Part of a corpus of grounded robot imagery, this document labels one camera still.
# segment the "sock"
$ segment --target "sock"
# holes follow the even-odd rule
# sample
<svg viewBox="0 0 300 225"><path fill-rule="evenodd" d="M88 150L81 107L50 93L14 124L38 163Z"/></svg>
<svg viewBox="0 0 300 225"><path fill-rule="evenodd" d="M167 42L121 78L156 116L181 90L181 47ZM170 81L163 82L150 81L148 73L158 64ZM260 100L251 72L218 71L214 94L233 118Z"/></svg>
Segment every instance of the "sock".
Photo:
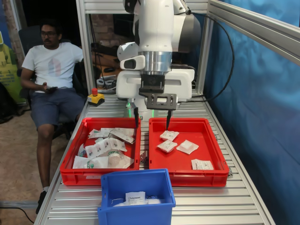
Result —
<svg viewBox="0 0 300 225"><path fill-rule="evenodd" d="M49 190L49 186L43 187L43 191L47 192Z"/></svg>

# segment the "floor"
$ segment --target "floor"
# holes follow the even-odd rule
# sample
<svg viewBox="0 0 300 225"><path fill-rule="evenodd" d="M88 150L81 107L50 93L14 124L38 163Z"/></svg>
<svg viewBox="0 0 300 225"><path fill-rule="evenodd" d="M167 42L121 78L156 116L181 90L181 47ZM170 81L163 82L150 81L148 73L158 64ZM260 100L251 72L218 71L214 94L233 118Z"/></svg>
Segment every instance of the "floor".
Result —
<svg viewBox="0 0 300 225"><path fill-rule="evenodd" d="M0 124L0 205L3 202L21 204L37 203L42 186L38 174L36 127L26 112ZM53 140L51 179L66 149L68 140L64 135ZM34 208L25 211L35 220ZM0 209L2 225L32 224L21 210Z"/></svg>

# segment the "man's hand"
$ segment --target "man's hand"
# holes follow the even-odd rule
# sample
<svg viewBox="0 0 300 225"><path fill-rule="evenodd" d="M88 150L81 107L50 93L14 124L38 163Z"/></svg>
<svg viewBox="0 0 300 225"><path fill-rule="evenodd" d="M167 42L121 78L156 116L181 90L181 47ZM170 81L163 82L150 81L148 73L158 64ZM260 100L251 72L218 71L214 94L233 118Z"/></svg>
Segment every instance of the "man's hand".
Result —
<svg viewBox="0 0 300 225"><path fill-rule="evenodd" d="M48 93L48 91L47 91L47 82L44 82L43 85L40 85L40 90L45 92L45 93Z"/></svg>

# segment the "shoe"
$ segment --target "shoe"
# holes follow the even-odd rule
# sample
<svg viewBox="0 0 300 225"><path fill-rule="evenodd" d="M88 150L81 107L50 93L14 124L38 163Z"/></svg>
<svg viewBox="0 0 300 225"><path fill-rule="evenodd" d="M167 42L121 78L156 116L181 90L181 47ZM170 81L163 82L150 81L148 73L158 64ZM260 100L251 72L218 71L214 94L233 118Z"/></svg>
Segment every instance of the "shoe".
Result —
<svg viewBox="0 0 300 225"><path fill-rule="evenodd" d="M41 193L41 195L39 196L39 201L37 202L37 203L38 203L38 206L37 206L36 214L38 214L39 210L41 209L41 206L42 206L43 201L44 201L44 199L45 199L45 197L46 197L46 194L47 194L47 192L46 192L46 191L43 191L43 192Z"/></svg>

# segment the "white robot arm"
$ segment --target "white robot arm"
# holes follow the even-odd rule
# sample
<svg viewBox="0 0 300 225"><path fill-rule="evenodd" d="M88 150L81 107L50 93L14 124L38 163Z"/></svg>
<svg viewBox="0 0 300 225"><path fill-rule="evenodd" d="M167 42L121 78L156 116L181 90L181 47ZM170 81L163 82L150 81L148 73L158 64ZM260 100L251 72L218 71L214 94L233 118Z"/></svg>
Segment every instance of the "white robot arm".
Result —
<svg viewBox="0 0 300 225"><path fill-rule="evenodd" d="M176 110L178 101L192 97L195 72L171 69L172 52L187 53L199 43L200 23L185 14L189 9L184 0L123 2L126 11L135 14L135 42L118 48L124 71L118 75L117 95L135 99L140 113Z"/></svg>

